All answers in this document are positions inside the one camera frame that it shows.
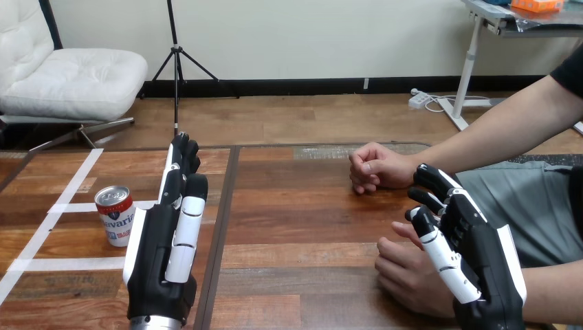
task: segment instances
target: white leather chair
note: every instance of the white leather chair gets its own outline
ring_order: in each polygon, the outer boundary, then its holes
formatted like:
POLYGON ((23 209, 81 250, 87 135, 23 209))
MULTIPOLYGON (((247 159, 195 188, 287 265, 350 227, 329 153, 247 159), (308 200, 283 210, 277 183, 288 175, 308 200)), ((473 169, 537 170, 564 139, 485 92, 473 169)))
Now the white leather chair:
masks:
POLYGON ((133 123, 122 117, 144 83, 148 65, 138 54, 112 49, 59 49, 39 0, 0 0, 0 120, 79 123, 70 134, 33 150, 86 133, 133 123))

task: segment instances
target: robotic hand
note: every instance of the robotic hand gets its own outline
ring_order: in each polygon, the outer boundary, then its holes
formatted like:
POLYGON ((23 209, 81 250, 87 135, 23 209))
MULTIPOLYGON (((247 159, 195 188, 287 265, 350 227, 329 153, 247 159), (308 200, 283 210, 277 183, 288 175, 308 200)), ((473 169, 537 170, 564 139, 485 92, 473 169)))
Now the robotic hand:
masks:
POLYGON ((166 157, 158 203, 136 208, 123 270, 130 329, 178 330, 186 324, 197 282, 191 275, 208 194, 198 145, 176 135, 166 157))
POLYGON ((411 188, 409 197, 424 205, 405 218, 454 294, 461 328, 524 329, 527 292, 508 225, 494 229, 468 192, 441 170, 421 164, 414 181, 435 195, 411 188))

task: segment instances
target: gray fabric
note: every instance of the gray fabric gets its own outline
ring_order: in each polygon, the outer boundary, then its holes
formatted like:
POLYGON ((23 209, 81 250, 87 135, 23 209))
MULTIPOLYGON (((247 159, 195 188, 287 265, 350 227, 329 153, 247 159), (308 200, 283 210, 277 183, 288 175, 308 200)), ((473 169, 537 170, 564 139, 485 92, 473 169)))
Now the gray fabric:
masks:
POLYGON ((522 267, 583 259, 569 201, 568 166, 503 162, 457 174, 495 228, 510 225, 522 267))

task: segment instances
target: can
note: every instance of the can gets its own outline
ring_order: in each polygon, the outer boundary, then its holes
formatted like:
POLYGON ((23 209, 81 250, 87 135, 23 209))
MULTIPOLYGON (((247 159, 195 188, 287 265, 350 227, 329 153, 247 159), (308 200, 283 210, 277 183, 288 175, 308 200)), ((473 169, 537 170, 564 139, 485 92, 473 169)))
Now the can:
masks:
POLYGON ((103 188, 95 195, 95 204, 110 244, 127 246, 135 214, 129 189, 122 186, 103 188))

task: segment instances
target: black tripod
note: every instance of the black tripod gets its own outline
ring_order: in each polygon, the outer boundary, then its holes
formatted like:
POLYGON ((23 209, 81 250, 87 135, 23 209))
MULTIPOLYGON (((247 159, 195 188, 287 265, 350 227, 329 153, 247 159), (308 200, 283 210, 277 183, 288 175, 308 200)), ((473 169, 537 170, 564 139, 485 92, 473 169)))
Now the black tripod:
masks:
POLYGON ((180 54, 186 56, 189 60, 191 60, 194 64, 196 64, 202 71, 204 71, 207 75, 209 75, 214 81, 216 81, 221 86, 225 87, 229 94, 239 98, 239 96, 233 91, 231 86, 226 83, 222 83, 217 77, 210 73, 207 69, 205 69, 200 63, 198 63, 195 59, 193 59, 190 55, 188 55, 182 47, 178 46, 178 38, 176 37, 176 27, 174 25, 174 12, 172 11, 172 0, 167 0, 168 2, 168 15, 170 17, 170 28, 172 29, 172 41, 174 42, 174 46, 170 49, 170 54, 164 61, 164 64, 160 67, 152 82, 155 82, 158 79, 158 76, 168 64, 168 61, 172 56, 174 56, 174 135, 178 134, 178 103, 180 102, 180 88, 184 86, 184 78, 182 77, 182 64, 180 63, 180 54))

